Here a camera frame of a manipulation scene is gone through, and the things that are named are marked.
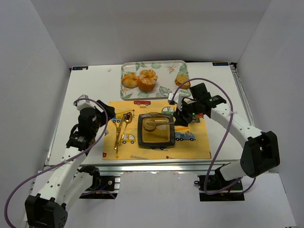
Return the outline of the silver metal tongs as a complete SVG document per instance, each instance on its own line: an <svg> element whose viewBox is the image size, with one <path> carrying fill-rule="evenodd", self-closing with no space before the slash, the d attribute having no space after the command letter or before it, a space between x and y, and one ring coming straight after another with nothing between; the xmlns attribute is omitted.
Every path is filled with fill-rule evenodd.
<svg viewBox="0 0 304 228"><path fill-rule="evenodd" d="M149 115L151 117L174 117L173 114L162 114L158 112L150 112ZM153 121L153 122L147 122L146 125L148 126L159 126L159 125L169 125L169 124L174 124L173 122L164 122L164 121Z"/></svg>

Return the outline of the small round bread bun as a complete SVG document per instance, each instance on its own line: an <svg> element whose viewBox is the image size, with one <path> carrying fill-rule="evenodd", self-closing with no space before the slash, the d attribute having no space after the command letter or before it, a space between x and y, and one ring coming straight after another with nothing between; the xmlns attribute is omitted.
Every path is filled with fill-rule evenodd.
<svg viewBox="0 0 304 228"><path fill-rule="evenodd" d="M156 129L156 123L155 122L152 122L152 121L149 121L149 122L146 122L143 124L145 130L147 131L154 131Z"/></svg>

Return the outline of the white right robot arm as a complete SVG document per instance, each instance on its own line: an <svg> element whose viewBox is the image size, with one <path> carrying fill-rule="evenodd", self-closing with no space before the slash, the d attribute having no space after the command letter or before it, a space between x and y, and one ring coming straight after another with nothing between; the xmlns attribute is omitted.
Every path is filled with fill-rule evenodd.
<svg viewBox="0 0 304 228"><path fill-rule="evenodd" d="M170 93L168 102L176 105L173 116L176 126L188 126L197 114L206 115L226 129L225 136L231 134L242 147L241 158L224 164L215 170L213 177L206 177L203 190L215 187L226 190L241 178L256 178L280 165L278 139L274 132L263 132L242 119L233 111L229 98L212 96L204 83L190 88L192 102L187 103L178 92Z"/></svg>

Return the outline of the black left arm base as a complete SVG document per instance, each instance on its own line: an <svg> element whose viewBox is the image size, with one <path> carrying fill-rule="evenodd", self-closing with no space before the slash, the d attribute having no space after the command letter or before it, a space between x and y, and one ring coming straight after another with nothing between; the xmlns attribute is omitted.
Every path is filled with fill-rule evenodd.
<svg viewBox="0 0 304 228"><path fill-rule="evenodd" d="M115 176L101 175L100 170L92 165L77 169L77 173L88 173L92 179L91 186L80 196L81 199L114 200L116 198L117 193L114 193Z"/></svg>

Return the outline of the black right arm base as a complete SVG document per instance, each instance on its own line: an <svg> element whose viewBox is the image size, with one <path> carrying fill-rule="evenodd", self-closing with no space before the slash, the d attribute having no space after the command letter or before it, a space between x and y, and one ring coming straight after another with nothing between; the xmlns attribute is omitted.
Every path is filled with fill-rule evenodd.
<svg viewBox="0 0 304 228"><path fill-rule="evenodd" d="M232 186L235 180L220 181L214 175L208 177L207 191L212 195L208 195L204 191L204 180L206 176L200 175L194 181L194 185L199 189L199 199L201 202L224 202L224 201L244 201L244 193L242 182L239 180Z"/></svg>

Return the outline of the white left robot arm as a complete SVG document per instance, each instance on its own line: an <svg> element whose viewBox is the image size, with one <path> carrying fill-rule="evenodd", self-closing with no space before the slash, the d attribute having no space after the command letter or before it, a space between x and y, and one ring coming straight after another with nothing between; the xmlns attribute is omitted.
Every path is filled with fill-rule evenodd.
<svg viewBox="0 0 304 228"><path fill-rule="evenodd" d="M27 222L34 228L62 228L74 202L90 187L100 182L99 170L81 167L91 148L98 142L99 128L115 117L115 108L97 100L79 98L74 102L79 111L78 123L71 129L61 162L38 193L25 201Z"/></svg>

